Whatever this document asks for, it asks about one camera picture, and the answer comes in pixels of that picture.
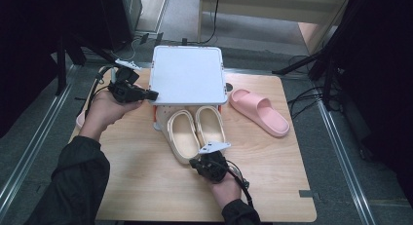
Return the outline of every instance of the forearm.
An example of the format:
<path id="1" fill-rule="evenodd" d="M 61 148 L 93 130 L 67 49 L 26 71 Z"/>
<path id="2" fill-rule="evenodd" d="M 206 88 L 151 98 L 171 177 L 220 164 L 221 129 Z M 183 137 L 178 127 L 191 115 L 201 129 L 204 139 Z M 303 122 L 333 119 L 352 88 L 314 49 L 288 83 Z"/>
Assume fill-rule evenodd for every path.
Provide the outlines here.
<path id="1" fill-rule="evenodd" d="M 222 216 L 227 225 L 261 224 L 257 211 L 241 199 L 234 200 L 226 205 L 222 209 Z"/>
<path id="2" fill-rule="evenodd" d="M 52 182 L 26 224 L 93 224 L 109 162 L 92 139 L 76 136 L 61 152 Z"/>

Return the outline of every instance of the white tray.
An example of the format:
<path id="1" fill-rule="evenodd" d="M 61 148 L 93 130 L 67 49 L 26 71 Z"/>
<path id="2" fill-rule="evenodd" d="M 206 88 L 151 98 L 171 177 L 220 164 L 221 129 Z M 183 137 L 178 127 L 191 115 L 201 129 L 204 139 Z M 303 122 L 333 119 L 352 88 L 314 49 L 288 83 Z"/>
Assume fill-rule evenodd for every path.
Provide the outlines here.
<path id="1" fill-rule="evenodd" d="M 220 105 L 227 102 L 224 66 L 218 48 L 158 46 L 149 89 L 153 105 Z"/>

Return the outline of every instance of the wooden tabletop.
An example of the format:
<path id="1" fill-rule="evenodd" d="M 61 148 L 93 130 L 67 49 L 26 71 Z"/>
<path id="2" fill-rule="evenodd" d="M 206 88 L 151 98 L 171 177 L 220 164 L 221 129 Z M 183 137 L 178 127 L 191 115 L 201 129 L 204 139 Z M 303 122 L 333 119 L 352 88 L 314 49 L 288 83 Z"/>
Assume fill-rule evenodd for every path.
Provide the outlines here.
<path id="1" fill-rule="evenodd" d="M 147 88 L 149 69 L 138 74 L 137 83 Z M 272 137 L 228 102 L 222 105 L 224 131 L 232 144 L 225 157 L 249 181 L 248 192 L 261 220 L 314 221 L 317 213 L 313 199 L 299 194 L 300 190 L 310 190 L 310 186 L 280 78 L 226 73 L 226 80 L 234 90 L 246 89 L 268 97 L 290 124 L 285 137 Z M 202 178 L 189 165 L 180 164 L 163 134 L 153 129 L 152 108 L 145 101 L 101 137 L 101 150 L 111 170 L 97 219 L 222 221 L 221 211 Z"/>

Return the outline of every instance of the person's left hand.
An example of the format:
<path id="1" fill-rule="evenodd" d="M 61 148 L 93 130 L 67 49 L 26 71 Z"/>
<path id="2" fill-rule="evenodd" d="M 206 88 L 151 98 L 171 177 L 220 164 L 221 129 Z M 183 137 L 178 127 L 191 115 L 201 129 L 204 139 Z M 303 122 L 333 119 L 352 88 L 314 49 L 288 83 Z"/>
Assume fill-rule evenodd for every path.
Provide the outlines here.
<path id="1" fill-rule="evenodd" d="M 109 91 L 99 92 L 92 102 L 91 108 L 85 120 L 85 124 L 80 129 L 79 135 L 86 136 L 99 141 L 100 135 L 109 125 L 129 111 L 142 105 L 143 101 L 119 103 Z"/>

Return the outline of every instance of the hand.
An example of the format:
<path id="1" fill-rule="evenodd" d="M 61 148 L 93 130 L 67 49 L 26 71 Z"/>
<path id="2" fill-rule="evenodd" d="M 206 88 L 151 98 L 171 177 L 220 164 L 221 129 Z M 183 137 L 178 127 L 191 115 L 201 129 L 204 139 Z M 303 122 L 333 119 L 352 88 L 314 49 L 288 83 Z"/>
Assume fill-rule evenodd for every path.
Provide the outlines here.
<path id="1" fill-rule="evenodd" d="M 238 185 L 237 181 L 235 181 L 234 176 L 228 172 L 220 183 L 214 184 L 209 182 L 208 184 L 213 197 L 221 209 L 232 201 L 241 198 L 241 187 Z"/>
<path id="2" fill-rule="evenodd" d="M 119 103 L 115 100 L 111 92 L 99 92 L 94 97 L 85 124 L 80 129 L 79 135 L 99 141 L 101 133 L 105 131 L 109 125 L 122 119 L 127 112 L 138 108 L 141 104 L 142 101 Z"/>

